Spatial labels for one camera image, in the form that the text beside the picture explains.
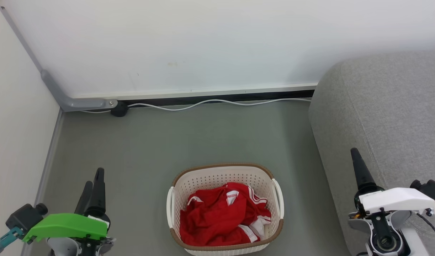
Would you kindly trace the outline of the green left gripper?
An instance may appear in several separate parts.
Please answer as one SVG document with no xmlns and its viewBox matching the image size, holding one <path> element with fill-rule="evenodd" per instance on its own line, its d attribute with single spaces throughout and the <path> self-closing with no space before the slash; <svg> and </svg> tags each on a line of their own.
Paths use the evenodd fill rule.
<svg viewBox="0 0 435 256">
<path fill-rule="evenodd" d="M 111 223 L 106 214 L 105 170 L 99 167 L 94 181 L 87 181 L 74 213 L 50 214 L 34 225 L 23 238 L 23 242 L 40 241 L 47 238 L 90 238 L 100 240 L 106 237 Z"/>
</svg>

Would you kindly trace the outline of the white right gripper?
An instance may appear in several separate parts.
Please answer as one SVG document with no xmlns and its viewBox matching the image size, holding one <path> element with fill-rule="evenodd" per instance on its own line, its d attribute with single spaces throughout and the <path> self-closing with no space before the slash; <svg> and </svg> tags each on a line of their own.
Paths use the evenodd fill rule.
<svg viewBox="0 0 435 256">
<path fill-rule="evenodd" d="M 435 201 L 414 188 L 391 188 L 383 191 L 372 178 L 359 150 L 352 148 L 350 152 L 357 183 L 356 196 L 359 196 L 359 202 L 365 211 L 374 214 L 381 212 L 383 208 L 385 212 L 409 210 L 424 214 L 430 209 L 435 214 Z"/>
</svg>

